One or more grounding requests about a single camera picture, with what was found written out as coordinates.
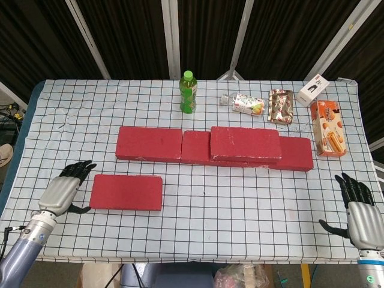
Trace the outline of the dark blue undercloth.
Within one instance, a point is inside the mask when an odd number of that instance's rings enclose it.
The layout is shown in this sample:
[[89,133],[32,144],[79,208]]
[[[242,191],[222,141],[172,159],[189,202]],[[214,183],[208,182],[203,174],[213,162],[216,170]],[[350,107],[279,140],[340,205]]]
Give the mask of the dark blue undercloth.
[[29,133],[29,129],[32,123],[32,119],[36,110],[37,101],[40,96],[41,91],[43,90],[45,81],[41,81],[39,84],[35,86],[32,91],[31,97],[29,99],[28,108],[26,110],[26,114],[23,120],[23,124],[21,129],[19,130],[19,136],[17,138],[17,142],[14,149],[14,155],[12,160],[10,161],[10,165],[7,170],[7,174],[5,177],[4,184],[2,186],[1,194],[9,194],[13,185],[13,182],[17,175],[17,170],[22,158],[25,140]]

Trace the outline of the green tea bottle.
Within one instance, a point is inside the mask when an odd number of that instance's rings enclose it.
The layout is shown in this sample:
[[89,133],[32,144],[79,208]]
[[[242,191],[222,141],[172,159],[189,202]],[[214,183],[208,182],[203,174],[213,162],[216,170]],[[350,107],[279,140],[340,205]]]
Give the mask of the green tea bottle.
[[179,81],[181,93],[180,109],[183,113],[191,114],[196,109],[197,80],[193,72],[186,70]]

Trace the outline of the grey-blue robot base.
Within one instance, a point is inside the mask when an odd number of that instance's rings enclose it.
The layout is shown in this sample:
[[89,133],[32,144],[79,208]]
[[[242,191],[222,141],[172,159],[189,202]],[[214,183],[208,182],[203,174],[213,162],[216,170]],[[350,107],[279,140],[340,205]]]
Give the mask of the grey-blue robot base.
[[208,263],[132,263],[121,270],[120,288],[214,288]]

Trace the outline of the orange biscuit box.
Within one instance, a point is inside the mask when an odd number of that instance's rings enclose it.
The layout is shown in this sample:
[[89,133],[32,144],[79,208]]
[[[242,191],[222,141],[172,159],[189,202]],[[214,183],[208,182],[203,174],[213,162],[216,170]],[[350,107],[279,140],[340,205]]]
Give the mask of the orange biscuit box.
[[317,100],[311,106],[311,120],[317,155],[341,157],[346,154],[346,141],[339,103]]

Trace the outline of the red brick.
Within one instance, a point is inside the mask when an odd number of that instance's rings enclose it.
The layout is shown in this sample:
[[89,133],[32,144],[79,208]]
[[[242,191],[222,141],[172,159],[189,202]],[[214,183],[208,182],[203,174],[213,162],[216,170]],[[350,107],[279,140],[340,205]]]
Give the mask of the red brick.
[[130,211],[160,211],[163,180],[159,176],[95,175],[90,207]]
[[218,161],[211,159],[211,133],[208,131],[186,131],[183,133],[181,163],[220,167],[265,167],[273,163]]
[[310,139],[280,136],[280,146],[281,159],[269,169],[307,172],[314,167]]
[[115,155],[119,160],[179,163],[182,136],[180,128],[122,126]]
[[217,161],[276,163],[282,158],[277,130],[212,127],[210,154]]

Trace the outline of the clear bottle with fruit label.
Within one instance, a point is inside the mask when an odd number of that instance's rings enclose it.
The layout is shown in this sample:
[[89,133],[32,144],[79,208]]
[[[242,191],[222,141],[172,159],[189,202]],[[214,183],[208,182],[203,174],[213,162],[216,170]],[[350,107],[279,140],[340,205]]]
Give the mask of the clear bottle with fruit label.
[[252,116],[260,116],[264,111],[265,101],[242,93],[223,94],[220,104],[229,106],[233,111]]

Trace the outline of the beige shoe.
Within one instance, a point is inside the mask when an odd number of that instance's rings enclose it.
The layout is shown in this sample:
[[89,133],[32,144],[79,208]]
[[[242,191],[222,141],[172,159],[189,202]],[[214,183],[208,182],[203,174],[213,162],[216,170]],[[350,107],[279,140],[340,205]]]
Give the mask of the beige shoe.
[[13,157],[13,147],[9,144],[0,146],[0,168],[6,166]]

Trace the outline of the white frame pole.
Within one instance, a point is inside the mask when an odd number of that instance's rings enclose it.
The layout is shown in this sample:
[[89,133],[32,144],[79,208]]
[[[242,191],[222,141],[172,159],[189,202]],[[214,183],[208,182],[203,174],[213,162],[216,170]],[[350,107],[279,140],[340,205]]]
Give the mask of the white frame pole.
[[243,80],[243,77],[238,72],[236,72],[236,66],[238,64],[239,56],[241,54],[241,49],[244,43],[244,38],[248,28],[248,23],[250,20],[253,5],[254,5],[254,0],[245,1],[241,22],[240,22],[238,34],[236,37],[236,43],[232,53],[230,67],[224,74],[222,74],[218,78],[218,80],[236,80],[236,81]]
[[76,0],[65,0],[65,3],[104,79],[111,79],[108,69],[103,61],[100,51],[94,41],[94,38],[89,30],[86,20],[81,12],[81,9]]
[[311,80],[316,74],[323,74],[345,48],[360,27],[369,18],[382,0],[360,0],[341,28],[327,45],[319,59],[304,80]]
[[181,77],[178,0],[161,0],[170,79]]

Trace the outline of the gold red snack bag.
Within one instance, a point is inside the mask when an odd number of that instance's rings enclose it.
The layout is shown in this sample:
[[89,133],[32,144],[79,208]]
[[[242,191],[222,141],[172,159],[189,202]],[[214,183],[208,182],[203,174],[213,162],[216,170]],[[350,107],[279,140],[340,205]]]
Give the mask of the gold red snack bag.
[[268,121],[289,125],[293,120],[293,91],[272,89],[268,99]]

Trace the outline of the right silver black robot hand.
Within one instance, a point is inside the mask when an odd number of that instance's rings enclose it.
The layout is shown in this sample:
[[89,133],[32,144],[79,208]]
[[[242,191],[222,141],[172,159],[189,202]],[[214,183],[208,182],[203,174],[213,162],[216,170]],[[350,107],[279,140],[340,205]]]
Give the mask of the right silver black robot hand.
[[324,220],[319,220],[320,225],[332,235],[349,239],[358,250],[384,250],[384,219],[370,189],[344,172],[335,179],[346,209],[347,227],[332,227]]

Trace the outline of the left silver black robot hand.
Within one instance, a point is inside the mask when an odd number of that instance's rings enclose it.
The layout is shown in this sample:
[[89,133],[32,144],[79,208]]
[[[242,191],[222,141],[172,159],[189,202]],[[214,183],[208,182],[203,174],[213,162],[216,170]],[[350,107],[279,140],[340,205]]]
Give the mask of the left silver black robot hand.
[[79,187],[96,166],[91,160],[67,165],[59,176],[48,184],[38,201],[39,209],[49,211],[57,217],[64,213],[85,214],[90,211],[90,206],[78,207],[73,204],[73,200]]

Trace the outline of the white black grid tablecloth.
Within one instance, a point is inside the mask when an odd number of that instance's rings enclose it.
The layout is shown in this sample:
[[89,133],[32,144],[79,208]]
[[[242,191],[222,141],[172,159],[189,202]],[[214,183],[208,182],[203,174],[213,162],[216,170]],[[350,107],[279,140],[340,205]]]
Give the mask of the white black grid tablecloth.
[[223,94],[267,98],[274,88],[298,91],[300,81],[198,82],[197,109],[179,108],[176,80],[45,80],[10,193],[0,192],[4,229],[26,224],[49,182],[71,163],[92,160],[92,175],[158,175],[158,212],[91,210],[64,214],[40,260],[53,262],[275,262],[351,263],[349,240],[319,224],[344,228],[347,215],[335,175],[363,182],[384,213],[361,119],[358,86],[331,82],[322,98],[340,104],[346,155],[314,156],[309,172],[119,160],[119,128],[149,126],[208,131],[213,126],[274,129],[219,104]]

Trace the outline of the clear plastic bag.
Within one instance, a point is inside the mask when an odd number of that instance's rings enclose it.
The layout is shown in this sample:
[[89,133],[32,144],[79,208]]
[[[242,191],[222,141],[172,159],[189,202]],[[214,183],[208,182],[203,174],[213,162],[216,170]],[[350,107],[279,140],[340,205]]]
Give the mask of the clear plastic bag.
[[214,288],[268,288],[269,279],[262,265],[232,264],[220,268],[214,277]]

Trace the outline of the small white box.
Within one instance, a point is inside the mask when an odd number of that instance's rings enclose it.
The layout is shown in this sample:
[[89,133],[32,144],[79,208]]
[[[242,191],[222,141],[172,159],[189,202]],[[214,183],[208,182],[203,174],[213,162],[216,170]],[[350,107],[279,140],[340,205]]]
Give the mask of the small white box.
[[295,98],[301,105],[308,107],[328,85],[329,82],[317,74],[297,93]]

